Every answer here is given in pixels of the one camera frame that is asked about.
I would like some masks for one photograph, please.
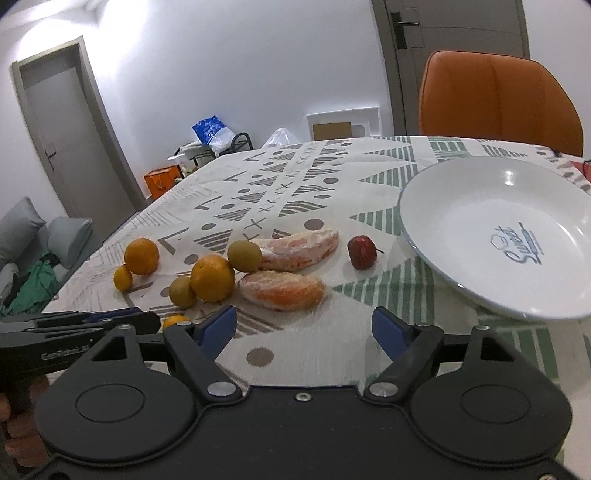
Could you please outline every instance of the table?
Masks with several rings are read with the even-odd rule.
[[[170,283],[189,275],[198,257],[223,255],[239,239],[337,228],[341,242],[335,254],[304,272],[321,277],[330,289],[316,310],[275,312],[251,305],[239,294],[229,300],[238,310],[238,331],[218,363],[242,388],[363,388],[389,364],[371,335],[376,306],[387,307],[409,323],[435,323],[447,333],[491,325],[568,396],[574,422],[559,459],[589,479],[591,323],[524,323],[495,315],[445,283],[401,236],[401,189],[424,168],[472,155],[536,163],[591,191],[591,184],[570,162],[580,159],[556,157],[547,147],[502,141],[357,138],[225,155],[125,225],[74,274],[47,310],[138,306],[163,318],[184,313],[198,321],[219,305],[198,303],[184,311],[167,297]],[[368,271],[354,270],[346,250],[349,238],[361,234],[385,252]],[[157,243],[161,264],[153,275],[136,277],[132,290],[121,294],[112,286],[112,274],[123,263],[126,245],[139,236]]]

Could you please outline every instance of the ceiling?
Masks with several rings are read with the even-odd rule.
[[[92,10],[102,0],[20,0],[0,20],[0,31],[41,20],[73,8]]]

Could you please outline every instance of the finger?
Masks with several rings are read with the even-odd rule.
[[[45,375],[35,378],[29,386],[29,396],[31,403],[37,403],[41,394],[49,387],[49,380]]]
[[[10,418],[10,404],[8,397],[0,393],[0,421],[7,421]]]
[[[12,438],[20,438],[29,434],[35,429],[33,422],[33,412],[26,411],[17,415],[6,423],[6,430]]]
[[[48,460],[49,460],[49,455],[47,454],[47,452],[42,452],[42,453],[39,453],[35,456],[30,456],[30,457],[26,457],[26,458],[19,458],[17,460],[17,463],[22,466],[32,467],[32,466],[44,465],[45,463],[47,463]]]
[[[17,459],[34,457],[45,452],[41,437],[37,434],[20,439],[7,440],[4,449],[9,457]]]

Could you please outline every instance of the metal door frame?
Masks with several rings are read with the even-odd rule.
[[[406,114],[404,111],[404,101],[402,99],[402,81],[398,71],[398,56],[392,39],[394,32],[390,22],[390,15],[386,8],[385,0],[371,0],[375,22],[378,27],[379,42],[382,47],[382,56],[384,57],[384,66],[386,67],[386,77],[388,80],[388,90],[390,94],[390,103],[392,108],[392,120],[394,121],[394,134],[406,135]],[[530,58],[530,41],[527,33],[527,23],[525,21],[525,11],[522,0],[515,0],[517,6],[517,17],[521,29],[521,42],[525,58]]]
[[[18,102],[21,106],[22,115],[25,119],[25,123],[27,124],[29,134],[31,135],[31,140],[35,145],[35,150],[37,150],[37,155],[39,156],[41,165],[43,165],[43,169],[47,173],[47,177],[49,178],[51,185],[56,191],[57,196],[59,197],[68,215],[75,215],[75,209],[72,205],[70,205],[68,200],[69,194],[67,193],[66,186],[62,182],[59,175],[55,174],[53,167],[47,158],[45,149],[43,148],[43,144],[38,133],[39,127],[37,125],[37,120],[27,99],[27,94],[25,92],[25,86],[23,84],[21,74],[21,69],[23,67],[30,65],[31,63],[36,63],[43,58],[50,58],[60,53],[64,53],[68,50],[74,53],[76,57],[76,68],[79,68],[82,91],[86,98],[86,103],[90,109],[90,114],[95,123],[101,143],[105,148],[111,165],[115,170],[115,174],[121,182],[121,186],[127,194],[131,205],[137,212],[140,212],[147,206],[148,202],[146,201],[146,198],[139,188],[129,164],[127,163],[125,154],[119,145],[119,141],[115,135],[115,130],[113,129],[111,121],[107,115],[105,105],[100,96],[99,88],[95,80],[95,76],[92,73],[90,59],[88,57],[88,52],[86,51],[86,45],[84,43],[83,37],[78,37],[75,40],[71,40],[58,45],[57,47],[42,51],[41,53],[33,55],[32,57],[26,58],[24,60],[15,61],[11,65],[12,79],[14,81],[14,88],[17,93]]]

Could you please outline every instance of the orange chair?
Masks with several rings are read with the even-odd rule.
[[[583,128],[573,103],[532,60],[435,52],[425,67],[419,119],[423,135],[507,140],[583,155]]]

